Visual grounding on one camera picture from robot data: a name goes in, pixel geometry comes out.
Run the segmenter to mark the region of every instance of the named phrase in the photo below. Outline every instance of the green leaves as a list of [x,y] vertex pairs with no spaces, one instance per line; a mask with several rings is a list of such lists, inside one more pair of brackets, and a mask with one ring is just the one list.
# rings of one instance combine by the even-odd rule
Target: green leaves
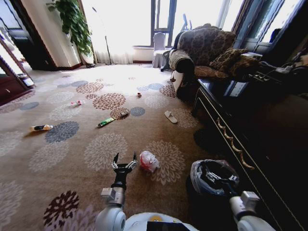
[[56,0],[55,3],[46,3],[48,10],[57,9],[62,20],[62,31],[71,32],[71,43],[75,43],[80,53],[92,54],[90,32],[85,18],[79,9],[76,0]]

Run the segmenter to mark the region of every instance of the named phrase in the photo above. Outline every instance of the white curtain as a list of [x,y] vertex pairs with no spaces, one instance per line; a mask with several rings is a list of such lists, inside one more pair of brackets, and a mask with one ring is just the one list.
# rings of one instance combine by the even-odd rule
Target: white curtain
[[111,59],[113,64],[133,63],[132,40],[129,39],[129,2],[82,0],[97,62],[109,64]]

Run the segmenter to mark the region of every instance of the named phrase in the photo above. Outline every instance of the white chair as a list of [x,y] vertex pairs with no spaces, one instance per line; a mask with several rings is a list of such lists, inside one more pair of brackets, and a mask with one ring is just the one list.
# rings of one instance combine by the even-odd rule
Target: white chair
[[166,64],[166,59],[163,56],[165,52],[165,35],[161,32],[153,37],[154,40],[154,54],[153,54],[153,68],[162,67]]

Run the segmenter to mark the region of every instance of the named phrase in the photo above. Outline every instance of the wooden cabinet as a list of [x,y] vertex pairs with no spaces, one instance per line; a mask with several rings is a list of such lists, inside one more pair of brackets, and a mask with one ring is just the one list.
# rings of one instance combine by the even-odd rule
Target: wooden cabinet
[[193,115],[205,111],[207,142],[237,171],[241,189],[259,195],[259,215],[276,230],[304,230],[307,100],[272,84],[199,81]]
[[12,52],[0,39],[0,105],[30,91],[17,74],[26,73]]

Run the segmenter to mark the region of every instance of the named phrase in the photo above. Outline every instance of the plastic bag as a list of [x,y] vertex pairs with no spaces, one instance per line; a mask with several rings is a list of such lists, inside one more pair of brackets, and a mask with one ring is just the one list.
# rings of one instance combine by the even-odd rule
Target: plastic bag
[[140,166],[150,172],[154,172],[156,168],[159,168],[159,162],[155,155],[149,151],[143,151],[140,154]]
[[196,192],[198,192],[201,195],[204,194],[213,194],[213,195],[219,195],[219,196],[225,196],[225,192],[224,190],[221,189],[214,189],[212,188],[208,183],[206,183],[202,178],[202,166],[201,163],[202,162],[209,162],[209,161],[214,161],[218,164],[221,165],[221,168],[226,168],[230,174],[236,176],[234,179],[234,186],[237,187],[239,184],[239,177],[237,175],[237,173],[235,172],[235,170],[229,165],[229,163],[225,160],[199,160],[196,162],[193,162],[192,164],[192,168],[191,168],[191,180],[192,180],[192,184],[194,189],[196,190]]

